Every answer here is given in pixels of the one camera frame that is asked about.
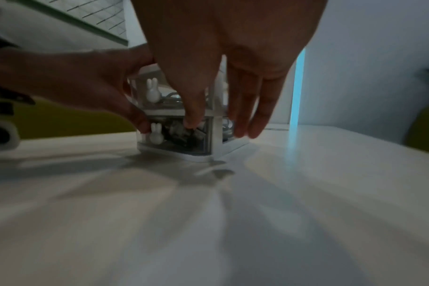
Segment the clear acrylic box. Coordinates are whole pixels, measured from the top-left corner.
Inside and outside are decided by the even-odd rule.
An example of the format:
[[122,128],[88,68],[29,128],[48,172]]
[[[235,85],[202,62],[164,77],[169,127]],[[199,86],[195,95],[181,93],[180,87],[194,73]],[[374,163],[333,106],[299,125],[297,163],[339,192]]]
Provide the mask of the clear acrylic box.
[[247,138],[233,136],[233,123],[225,114],[224,74],[219,71],[214,83],[207,88],[205,118],[194,130],[183,127],[185,111],[180,96],[167,83],[157,64],[143,67],[131,77],[132,101],[152,123],[151,133],[137,131],[138,149],[207,162],[247,144]]

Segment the green object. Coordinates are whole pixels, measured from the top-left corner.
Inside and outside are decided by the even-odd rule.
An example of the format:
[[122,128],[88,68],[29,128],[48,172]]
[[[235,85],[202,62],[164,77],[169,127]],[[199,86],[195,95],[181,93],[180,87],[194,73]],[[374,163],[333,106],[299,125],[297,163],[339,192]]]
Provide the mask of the green object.
[[40,99],[36,102],[35,106],[14,103],[14,116],[0,116],[15,124],[21,139],[135,131],[126,119],[114,114],[70,109]]
[[408,131],[405,145],[429,152],[429,107],[417,116]]
[[36,0],[9,0],[128,47],[128,41]]

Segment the table surface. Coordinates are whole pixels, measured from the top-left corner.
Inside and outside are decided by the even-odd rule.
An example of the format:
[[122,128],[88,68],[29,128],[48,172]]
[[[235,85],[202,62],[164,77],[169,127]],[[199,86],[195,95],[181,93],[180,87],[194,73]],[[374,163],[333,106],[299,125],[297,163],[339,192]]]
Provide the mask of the table surface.
[[429,285],[429,154],[314,126],[211,163],[135,142],[0,153],[0,286]]

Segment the hand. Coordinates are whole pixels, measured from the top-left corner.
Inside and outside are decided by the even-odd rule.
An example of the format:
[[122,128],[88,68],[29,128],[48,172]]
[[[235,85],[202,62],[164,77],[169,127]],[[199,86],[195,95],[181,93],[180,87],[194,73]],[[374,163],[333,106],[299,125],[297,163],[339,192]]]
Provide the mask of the hand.
[[68,54],[0,50],[0,86],[65,106],[108,111],[148,133],[145,114],[130,103],[129,75],[154,63],[147,45],[132,49]]
[[255,138],[270,120],[286,75],[313,36],[326,2],[133,0],[133,5],[157,62],[183,99],[186,127],[195,128],[202,119],[204,88],[225,54],[234,134]]

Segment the bunny figurine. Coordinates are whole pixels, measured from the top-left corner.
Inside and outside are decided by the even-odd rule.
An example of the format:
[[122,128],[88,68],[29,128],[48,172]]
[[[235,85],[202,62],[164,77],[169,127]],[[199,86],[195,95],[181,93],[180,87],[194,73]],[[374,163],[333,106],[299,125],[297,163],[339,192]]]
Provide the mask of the bunny figurine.
[[152,133],[149,136],[150,142],[154,145],[160,145],[164,141],[164,135],[161,133],[161,123],[151,124]]
[[161,92],[158,90],[158,79],[147,79],[147,100],[151,103],[157,103],[161,100]]

